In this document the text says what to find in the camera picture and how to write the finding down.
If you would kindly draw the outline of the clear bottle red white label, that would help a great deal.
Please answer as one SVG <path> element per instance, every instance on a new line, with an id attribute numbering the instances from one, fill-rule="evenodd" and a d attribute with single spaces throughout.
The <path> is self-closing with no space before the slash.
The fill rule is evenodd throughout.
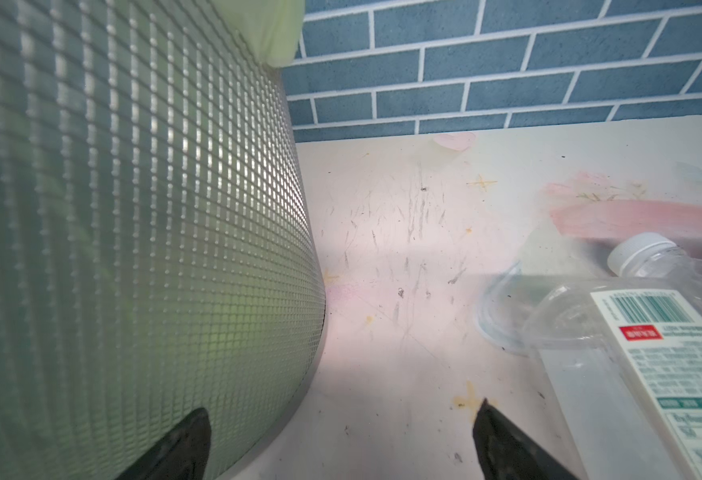
<path id="1" fill-rule="evenodd" d="M 522 338 L 577 474 L 702 479 L 702 284 L 565 284 Z"/>

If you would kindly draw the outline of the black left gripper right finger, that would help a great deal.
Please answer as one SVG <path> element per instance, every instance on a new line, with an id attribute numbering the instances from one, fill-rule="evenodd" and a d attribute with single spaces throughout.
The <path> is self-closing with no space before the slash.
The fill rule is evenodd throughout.
<path id="1" fill-rule="evenodd" d="M 485 479 L 577 479 L 488 399 L 476 414 L 472 438 Z"/>

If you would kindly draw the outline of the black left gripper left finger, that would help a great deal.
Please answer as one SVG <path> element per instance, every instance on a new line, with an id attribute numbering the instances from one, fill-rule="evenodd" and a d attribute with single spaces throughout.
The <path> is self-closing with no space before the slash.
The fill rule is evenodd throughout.
<path id="1" fill-rule="evenodd" d="M 197 408 L 168 431 L 117 480 L 201 480 L 211 449 L 208 411 Z"/>

